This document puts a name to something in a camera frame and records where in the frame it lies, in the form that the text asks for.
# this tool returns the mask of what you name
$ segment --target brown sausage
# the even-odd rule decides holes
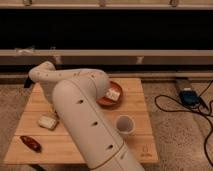
[[[29,136],[20,136],[20,139],[31,150],[33,150],[37,153],[41,152],[41,145],[33,138],[31,138]]]

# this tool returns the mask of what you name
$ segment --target food item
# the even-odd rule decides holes
[[[29,136],[20,136],[20,139],[31,150],[33,150],[37,153],[41,152],[41,145],[36,140],[34,140],[33,138],[31,138]]]
[[[105,95],[106,98],[113,101],[117,101],[119,99],[119,96],[120,96],[120,93],[114,90],[113,88],[110,88]]]
[[[42,115],[38,120],[38,125],[47,128],[49,130],[54,130],[58,124],[58,119],[53,116]]]

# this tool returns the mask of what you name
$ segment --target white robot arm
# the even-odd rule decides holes
[[[96,103],[109,88],[107,74],[92,69],[55,71],[51,63],[45,62],[29,75],[33,81],[46,84],[44,92],[52,91],[52,96],[46,97],[52,98],[90,170],[144,171]],[[48,83],[54,88],[47,90]]]

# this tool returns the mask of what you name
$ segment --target table leg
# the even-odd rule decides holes
[[[39,164],[30,164],[29,166],[35,169],[36,171],[45,171],[45,169],[41,167]]]

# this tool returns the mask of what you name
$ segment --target black cable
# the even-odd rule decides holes
[[[211,80],[209,85],[200,93],[199,97],[201,97],[209,89],[209,87],[212,85],[212,83],[213,83],[213,80]]]
[[[212,85],[213,83],[213,80],[208,84],[208,86],[200,93],[199,97],[201,97],[208,89],[209,87]],[[159,98],[168,98],[174,102],[176,102],[177,104],[179,104],[180,106],[184,107],[185,110],[183,109],[179,109],[179,110],[171,110],[171,109],[164,109],[162,108],[159,104],[158,104],[158,99]],[[208,144],[208,140],[209,138],[211,137],[211,135],[213,134],[213,123],[211,122],[211,120],[209,119],[210,118],[213,118],[213,115],[212,115],[212,104],[213,104],[213,100],[211,100],[208,104],[208,107],[209,107],[209,111],[208,113],[204,113],[201,111],[200,107],[201,107],[201,104],[199,104],[198,106],[195,106],[195,107],[189,107],[189,106],[184,106],[181,102],[179,102],[178,100],[168,96],[168,95],[158,95],[155,97],[155,105],[157,106],[158,109],[160,109],[161,111],[164,111],[164,112],[172,112],[172,113],[175,113],[175,112],[190,112],[190,113],[193,113],[193,114],[196,114],[196,115],[199,115],[201,117],[203,117],[204,119],[206,119],[209,123],[209,126],[210,126],[210,131],[209,133],[207,134],[207,136],[205,137],[204,139],[204,143],[203,143],[203,148],[204,148],[204,153],[205,153],[205,156],[209,162],[209,164],[213,167],[213,161],[210,159],[210,156],[208,154],[208,150],[207,150],[207,144]]]

